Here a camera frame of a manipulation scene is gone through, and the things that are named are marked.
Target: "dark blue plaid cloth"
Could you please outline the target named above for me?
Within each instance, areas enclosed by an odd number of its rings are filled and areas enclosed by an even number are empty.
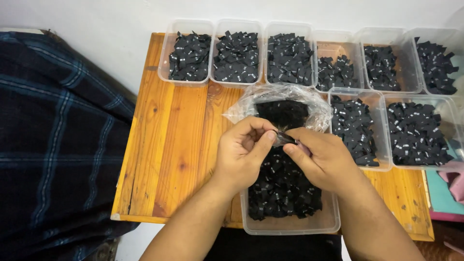
[[[49,35],[0,33],[0,260],[82,260],[110,220],[134,104]]]

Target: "clear plastic bag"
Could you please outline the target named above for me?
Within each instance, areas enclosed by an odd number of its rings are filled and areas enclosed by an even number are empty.
[[[332,107],[321,97],[314,87],[290,83],[255,84],[248,86],[244,94],[223,116],[236,124],[247,116],[259,117],[255,104],[293,100],[308,106],[309,116],[305,127],[324,132],[332,119]]]

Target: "wooden tabletop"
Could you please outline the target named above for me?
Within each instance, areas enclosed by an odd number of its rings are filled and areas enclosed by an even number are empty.
[[[189,88],[160,80],[163,39],[151,35],[112,220],[166,223],[211,177],[219,137],[232,125],[221,114],[242,94],[212,81]],[[434,240],[421,171],[364,173],[412,239]],[[224,226],[242,228],[238,194]]]

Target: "plastic container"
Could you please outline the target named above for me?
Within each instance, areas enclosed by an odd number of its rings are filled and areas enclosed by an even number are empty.
[[[358,80],[352,88],[364,89],[364,75],[359,43],[354,41],[351,32],[315,30],[313,35],[317,45],[317,58],[332,57],[334,61],[337,61],[338,56],[346,55],[354,66],[353,78]]]
[[[375,155],[377,156],[379,166],[359,166],[359,168],[362,170],[389,171],[393,166],[393,160],[390,135],[388,133],[387,108],[382,93],[370,89],[334,87],[329,90],[329,104],[332,95],[339,96],[342,101],[357,100],[359,98],[363,103],[369,105],[369,114],[374,120],[371,129],[374,131],[373,137],[377,146]],[[332,122],[330,122],[329,130],[332,133]]]
[[[247,32],[247,33],[258,33],[258,79],[254,83],[230,83],[230,82],[221,82],[214,79],[214,67],[213,67],[213,57],[217,56],[219,51],[216,48],[216,44],[219,43],[219,37],[224,36],[226,31],[230,31],[231,34],[235,32]],[[213,38],[211,39],[211,50],[209,52],[209,78],[224,87],[227,88],[245,88],[249,85],[253,85],[261,80],[263,77],[263,55],[264,55],[264,33],[263,27],[258,21],[251,20],[233,20],[233,19],[223,19],[218,22],[214,29]]]
[[[243,229],[250,235],[310,235],[334,233],[340,229],[337,196],[322,191],[322,210],[313,216],[298,219],[296,215],[282,218],[266,217],[263,221],[248,216],[248,188],[240,192]]]
[[[313,29],[310,24],[304,24],[304,23],[289,23],[289,22],[271,22],[267,25],[264,36],[265,36],[265,41],[264,41],[264,79],[266,83],[270,83],[267,79],[267,66],[268,66],[268,60],[267,60],[267,50],[268,50],[268,45],[267,41],[269,37],[274,36],[279,33],[295,33],[296,36],[304,36],[304,39],[309,42],[309,46],[311,50],[316,53],[316,42],[313,39]],[[313,54],[311,58],[309,59],[309,62],[311,64],[311,68],[313,69],[313,73],[311,74],[311,85],[310,86],[315,86],[317,84],[317,56]]]
[[[418,75],[418,59],[414,52],[414,39],[405,34],[402,28],[365,27],[354,35],[360,43],[361,57],[365,57],[364,46],[391,46],[396,59],[396,78],[401,86],[401,93],[419,93],[422,83]],[[364,82],[370,89],[366,59],[362,60]],[[398,93],[399,91],[381,91],[382,93]]]
[[[453,52],[455,56],[451,58],[451,62],[454,66],[459,66],[459,71],[449,74],[448,76],[456,80],[464,75],[464,33],[462,31],[444,28],[414,28],[408,31],[407,34],[409,37],[413,39],[415,37],[420,37],[418,43],[430,41],[433,44],[443,45],[443,47],[446,47],[446,52],[444,53],[444,55]],[[417,45],[415,41],[414,53],[416,55],[416,63],[419,68],[419,76],[423,92],[431,95],[436,95],[429,92],[425,83],[424,73],[419,62],[419,55],[417,53]],[[454,83],[454,86],[458,88],[458,91],[455,94],[453,94],[453,96],[464,95],[464,81],[456,81]]]
[[[169,55],[174,51],[177,32],[182,34],[191,34],[195,31],[197,34],[213,35],[213,23],[207,20],[184,20],[178,19],[172,21],[168,25],[166,34],[164,35],[163,47],[161,49],[160,63],[158,65],[158,77],[166,82],[173,83],[175,86],[186,87],[204,87],[208,85],[209,74],[202,81],[176,81],[169,79]]]
[[[464,136],[462,128],[460,127],[460,119],[458,118],[458,111],[453,100],[446,95],[421,95],[421,94],[385,94],[385,105],[388,106],[392,103],[397,102],[415,102],[417,104],[430,104],[435,107],[434,114],[440,114],[441,124],[438,127],[445,135],[445,139],[448,141],[450,147],[449,154],[454,156],[459,155],[458,149],[462,147],[462,137]],[[456,142],[450,143],[449,140],[455,139]],[[452,161],[464,162],[463,158],[456,157]],[[458,170],[456,167],[447,167],[446,164],[442,166],[408,166],[408,165],[393,165],[400,169],[407,170],[447,170],[454,171]]]

